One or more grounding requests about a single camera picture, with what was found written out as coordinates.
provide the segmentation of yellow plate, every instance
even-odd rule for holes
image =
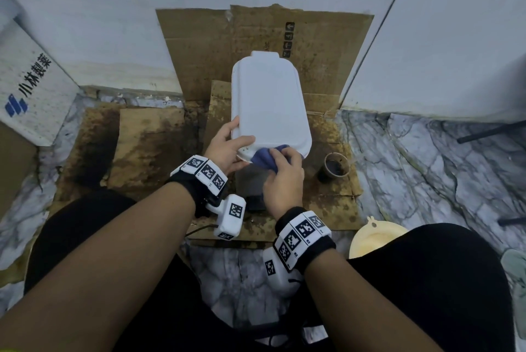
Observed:
[[[367,224],[358,230],[352,239],[349,259],[369,254],[407,232],[405,227],[396,223],[377,221],[374,217],[368,216]]]

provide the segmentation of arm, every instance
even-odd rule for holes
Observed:
[[[279,219],[302,205],[304,172],[301,155],[292,148],[283,154],[275,149],[270,152],[278,174],[269,175],[263,192],[267,209]],[[338,350],[442,351],[335,249],[321,253],[307,266],[305,282]]]
[[[254,142],[226,141],[238,124],[224,125],[205,153],[225,174],[246,165],[236,152]],[[161,279],[194,212],[188,191],[170,182],[117,216],[0,319],[0,348],[110,350]]]

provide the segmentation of cup with dark liquid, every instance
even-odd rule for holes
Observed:
[[[330,153],[325,156],[324,164],[316,177],[322,183],[345,177],[351,171],[351,165],[346,156],[340,153]]]

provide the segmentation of marble floor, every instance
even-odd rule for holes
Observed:
[[[102,100],[118,98],[102,96]],[[141,106],[180,102],[126,100]],[[82,113],[95,101],[79,96],[55,145],[41,149],[39,184],[28,176],[10,211],[0,222],[0,270],[11,265],[46,218],[55,193],[56,167],[73,145]],[[338,123],[350,143],[364,193],[358,198],[363,219],[372,215],[408,229],[451,222],[475,230],[498,252],[526,251],[521,226],[502,228],[496,220],[526,216],[526,130],[459,145],[456,139],[494,125],[435,121],[397,114],[341,111]],[[334,233],[346,254],[353,232]],[[233,327],[274,322],[287,301],[268,284],[260,250],[187,246],[190,262],[201,279],[204,301]],[[23,283],[0,288],[0,315],[22,297]],[[519,345],[526,352],[526,345]]]

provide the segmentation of purple cloth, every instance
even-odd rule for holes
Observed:
[[[281,146],[275,147],[275,149],[281,151],[288,146],[288,144],[282,144]],[[269,148],[264,147],[257,150],[252,157],[252,163],[264,169],[272,169],[274,172],[278,173],[278,167],[276,166],[273,156],[270,154]]]

